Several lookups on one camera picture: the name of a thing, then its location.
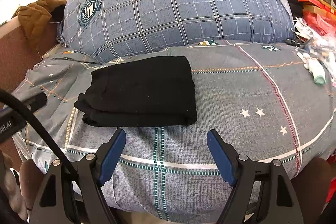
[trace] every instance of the gray bed sheet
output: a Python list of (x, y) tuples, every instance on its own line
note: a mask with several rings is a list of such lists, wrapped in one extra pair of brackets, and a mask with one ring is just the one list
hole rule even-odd
[[(153, 56), (185, 56), (195, 83), (197, 122), (123, 128), (126, 146), (102, 191), (107, 204), (121, 210), (148, 212), (179, 223), (216, 222), (231, 187), (222, 180), (207, 148), (210, 129), (253, 160), (281, 160), (293, 178), (313, 157), (327, 159), (334, 152), (336, 105), (329, 73), (327, 84), (316, 85), (293, 47), (215, 43), (168, 47), (104, 65), (63, 48), (29, 70), (14, 95), (20, 99), (41, 91), (47, 95), (46, 107), (35, 115), (69, 160), (76, 161), (95, 152), (116, 130), (86, 125), (83, 113), (74, 108), (79, 93), (91, 84), (92, 71)], [(32, 158), (44, 173), (56, 158), (29, 125), (14, 141), (20, 154)]]

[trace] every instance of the white gloves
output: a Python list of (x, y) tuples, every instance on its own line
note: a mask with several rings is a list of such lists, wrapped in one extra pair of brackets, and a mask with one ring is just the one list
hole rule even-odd
[(316, 58), (310, 57), (306, 52), (304, 54), (298, 52), (297, 56), (304, 62), (304, 67), (313, 75), (314, 82), (324, 85), (326, 83), (326, 74), (320, 62)]

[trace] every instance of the black folded cloth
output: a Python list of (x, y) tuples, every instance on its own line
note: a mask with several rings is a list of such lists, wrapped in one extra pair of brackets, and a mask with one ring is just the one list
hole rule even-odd
[(191, 125), (197, 121), (195, 86), (184, 56), (157, 56), (91, 73), (75, 107), (96, 127)]

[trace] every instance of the black cable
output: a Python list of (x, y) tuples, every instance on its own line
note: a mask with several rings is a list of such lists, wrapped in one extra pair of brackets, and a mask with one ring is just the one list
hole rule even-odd
[(70, 163), (68, 158), (64, 155), (62, 150), (55, 143), (53, 138), (49, 135), (40, 121), (35, 117), (35, 115), (28, 110), (28, 108), (23, 105), (18, 99), (16, 99), (13, 95), (8, 92), (0, 89), (0, 102), (4, 103), (18, 114), (20, 114), (31, 126), (35, 129), (36, 133), (40, 135), (42, 140), (47, 144), (47, 146), (54, 152), (57, 158), (62, 162), (62, 164), (68, 169), (72, 180), (76, 180), (78, 177), (78, 173), (73, 165)]

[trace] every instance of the white star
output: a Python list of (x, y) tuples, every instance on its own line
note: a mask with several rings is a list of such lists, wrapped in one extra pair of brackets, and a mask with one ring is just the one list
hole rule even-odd
[(256, 114), (259, 114), (259, 116), (261, 117), (262, 115), (265, 115), (264, 114), (264, 112), (263, 112), (263, 109), (259, 109), (259, 108), (257, 108), (257, 112), (256, 112)]
[(250, 116), (249, 111), (248, 110), (244, 110), (244, 108), (241, 109), (241, 113), (239, 113), (241, 115), (244, 116), (244, 118), (246, 118), (246, 116)]
[(283, 135), (285, 135), (285, 133), (287, 133), (287, 131), (286, 131), (286, 127), (281, 127), (280, 132), (281, 132)]

